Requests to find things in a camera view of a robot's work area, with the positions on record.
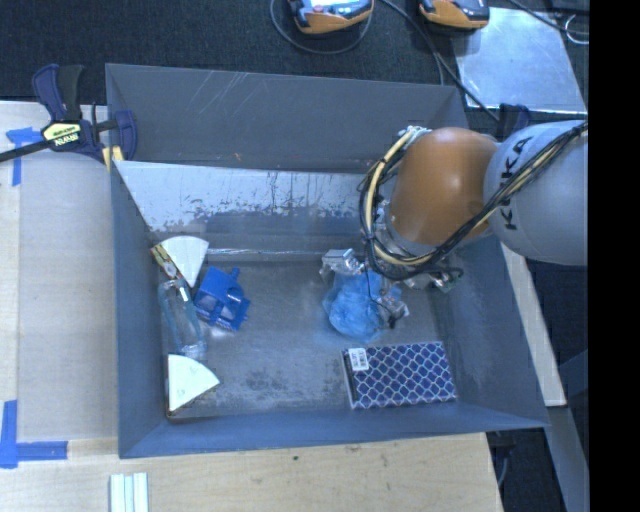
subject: blue patterned card box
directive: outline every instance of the blue patterned card box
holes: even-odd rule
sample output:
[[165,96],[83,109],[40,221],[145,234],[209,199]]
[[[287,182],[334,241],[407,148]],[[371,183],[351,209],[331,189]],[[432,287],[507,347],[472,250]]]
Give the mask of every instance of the blue patterned card box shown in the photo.
[[456,398],[442,342],[352,348],[342,355],[353,409]]

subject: black floor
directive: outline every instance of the black floor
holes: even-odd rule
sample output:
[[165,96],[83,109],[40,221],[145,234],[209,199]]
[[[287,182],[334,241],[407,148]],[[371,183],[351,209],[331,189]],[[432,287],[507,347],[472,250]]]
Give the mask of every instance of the black floor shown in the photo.
[[[424,30],[423,21],[415,16],[415,0],[391,1],[408,11]],[[522,2],[536,9],[551,5],[545,0]],[[358,37],[359,32],[351,32],[337,38],[302,38],[286,16],[285,0],[275,4],[275,17],[283,30],[315,50],[339,50]],[[507,0],[489,5],[515,8]],[[571,13],[558,15],[564,21]],[[574,24],[587,30],[589,18],[580,14]],[[433,33],[431,37],[445,61],[456,69],[450,37]],[[564,40],[588,106],[589,47]],[[269,18],[268,0],[1,2],[0,48],[0,99],[33,99],[31,76],[50,63],[84,65],[79,100],[97,104],[106,103],[107,62],[438,83],[435,61],[424,39],[382,1],[361,42],[349,52],[334,55],[304,52],[282,39]],[[454,82],[445,76],[445,83]],[[495,133],[494,121],[484,113],[468,111],[467,117],[472,129]],[[552,114],[535,116],[536,121],[560,119]],[[529,263],[551,342],[562,364],[587,348],[587,270]],[[571,405],[588,457],[588,393],[576,397]],[[503,485],[505,510],[564,510],[544,433],[515,431],[509,435],[515,446]]]

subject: blue plastic object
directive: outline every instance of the blue plastic object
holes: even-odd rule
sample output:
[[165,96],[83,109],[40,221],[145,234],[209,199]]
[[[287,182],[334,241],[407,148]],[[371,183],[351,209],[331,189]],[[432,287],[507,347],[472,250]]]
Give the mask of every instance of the blue plastic object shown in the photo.
[[17,437],[18,402],[4,403],[2,430],[0,432],[0,468],[15,469],[18,462],[38,460],[65,460],[67,441],[42,441],[18,443]]
[[138,147],[138,129],[131,110],[117,110],[115,113],[118,123],[120,149],[125,160],[131,160]]
[[[17,130],[9,130],[7,132],[7,138],[13,142],[16,148],[22,147],[25,144],[33,144],[34,142],[42,141],[42,134],[33,128],[19,128]],[[16,158],[13,161],[13,177],[11,179],[11,186],[15,187],[22,182],[22,160]]]
[[198,315],[209,325],[218,325],[237,331],[247,319],[251,301],[244,297],[238,284],[240,269],[234,267],[227,274],[216,267],[209,267],[196,293],[194,304]]
[[[335,329],[363,342],[373,341],[384,328],[375,302],[380,297],[382,276],[370,270],[354,276],[336,274],[322,306]],[[393,287],[389,293],[398,293]]]

